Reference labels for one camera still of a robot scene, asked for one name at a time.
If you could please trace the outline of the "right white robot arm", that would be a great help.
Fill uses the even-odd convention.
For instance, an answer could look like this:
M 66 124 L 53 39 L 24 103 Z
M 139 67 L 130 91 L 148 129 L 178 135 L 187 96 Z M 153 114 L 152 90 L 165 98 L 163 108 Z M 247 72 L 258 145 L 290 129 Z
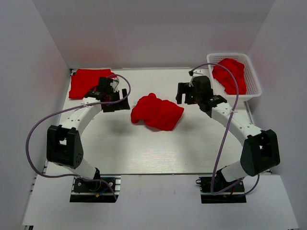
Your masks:
M 240 159 L 215 175 L 217 187 L 228 191 L 234 181 L 246 176 L 256 176 L 280 164 L 277 134 L 263 130 L 234 112 L 227 100 L 215 95 L 206 76 L 197 76 L 191 82 L 180 82 L 177 87 L 177 104 L 197 104 L 201 111 L 222 124 L 242 145 Z

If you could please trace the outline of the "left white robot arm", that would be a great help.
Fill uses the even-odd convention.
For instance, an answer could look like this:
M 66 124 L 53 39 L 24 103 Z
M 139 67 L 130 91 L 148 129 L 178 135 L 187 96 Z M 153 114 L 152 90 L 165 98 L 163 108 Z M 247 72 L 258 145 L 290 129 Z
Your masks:
M 92 87 L 82 99 L 80 106 L 58 126 L 47 130 L 47 160 L 70 170 L 75 177 L 81 177 L 90 191 L 101 187 L 99 170 L 84 158 L 81 135 L 89 123 L 100 112 L 108 113 L 129 110 L 128 96 L 131 86 L 122 89 L 122 98 L 117 89 L 121 75 L 101 77 L 98 85 Z

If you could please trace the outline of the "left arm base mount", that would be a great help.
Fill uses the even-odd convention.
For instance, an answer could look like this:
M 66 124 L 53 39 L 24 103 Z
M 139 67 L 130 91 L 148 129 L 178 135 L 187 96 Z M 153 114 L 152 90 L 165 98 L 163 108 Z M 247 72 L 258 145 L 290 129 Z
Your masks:
M 119 196 L 121 176 L 120 175 L 101 175 L 101 180 L 108 183 L 96 182 L 95 187 L 89 188 L 89 183 L 80 178 L 74 179 L 71 189 L 71 203 L 115 203 L 109 186 L 113 189 L 116 198 Z

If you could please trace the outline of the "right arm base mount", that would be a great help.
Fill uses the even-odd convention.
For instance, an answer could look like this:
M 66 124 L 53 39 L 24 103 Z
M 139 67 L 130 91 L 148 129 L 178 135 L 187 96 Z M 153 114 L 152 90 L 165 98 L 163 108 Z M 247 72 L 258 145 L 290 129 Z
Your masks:
M 200 188 L 202 204 L 240 204 L 247 202 L 243 182 L 239 182 L 222 193 L 213 195 L 211 193 L 211 180 L 211 176 L 201 176 L 195 181 Z

